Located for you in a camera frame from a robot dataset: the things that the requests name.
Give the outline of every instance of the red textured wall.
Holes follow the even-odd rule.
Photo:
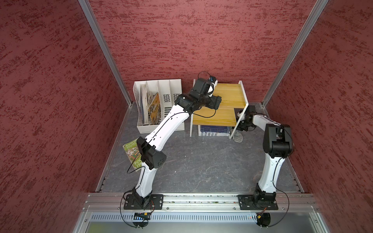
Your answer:
[[[91,0],[90,4],[129,89],[138,80],[181,78],[187,92],[197,73],[207,70],[219,82],[242,80],[249,101],[259,102],[315,2]]]
[[[126,104],[78,1],[0,13],[0,232],[70,232]]]
[[[332,232],[373,232],[373,2],[329,0],[271,98]]]

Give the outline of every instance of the wooden board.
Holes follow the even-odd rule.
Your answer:
[[[234,108],[244,108],[246,105],[242,88],[240,84],[217,84],[213,95],[221,96],[222,102],[216,114],[211,118],[204,118],[197,115],[193,116],[194,125],[216,125],[232,126],[236,125],[236,116]],[[194,113],[201,116],[212,116],[215,110],[207,107],[195,111]]]

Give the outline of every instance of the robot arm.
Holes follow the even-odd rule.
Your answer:
[[[194,111],[201,109],[203,106],[218,109],[222,98],[212,95],[216,85],[217,80],[213,76],[210,76],[209,79],[197,79],[188,94],[178,96],[175,105],[159,126],[145,138],[137,139],[142,169],[139,181],[133,188],[132,193],[143,209],[149,204],[156,171],[166,160],[166,155],[161,152],[166,141]]]
[[[288,125],[282,125],[269,119],[266,115],[257,114],[254,106],[249,106],[245,113],[245,119],[240,122],[237,129],[248,131],[248,127],[259,127],[264,131],[263,150],[266,153],[264,169],[259,182],[256,185],[252,199],[244,197],[244,205],[247,210],[262,209],[277,210],[275,202],[276,183],[285,159],[293,151],[291,129]]]

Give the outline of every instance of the gray marble floor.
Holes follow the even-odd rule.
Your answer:
[[[137,184],[140,171],[126,173],[130,162],[122,147],[139,136],[146,136],[137,130],[137,117],[134,105],[102,192],[124,192]],[[265,161],[264,132],[258,127],[243,132],[243,142],[237,143],[226,136],[198,136],[197,126],[193,126],[189,137],[189,123],[186,120],[185,131],[174,132],[163,148],[167,160],[157,171],[153,192],[253,192]],[[298,191],[287,163],[281,168],[277,187]]]

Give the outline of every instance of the magazine file organizer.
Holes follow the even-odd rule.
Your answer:
[[[140,85],[146,84],[148,92],[154,96],[159,93],[161,102],[161,120],[163,120],[170,112],[175,100],[182,93],[181,79],[160,79],[160,80],[147,80],[134,82],[133,91],[136,99],[137,110],[139,118],[137,120],[137,129],[140,133],[151,133],[158,125],[142,125],[142,113],[140,106]],[[184,130],[184,122],[177,127],[176,131]]]

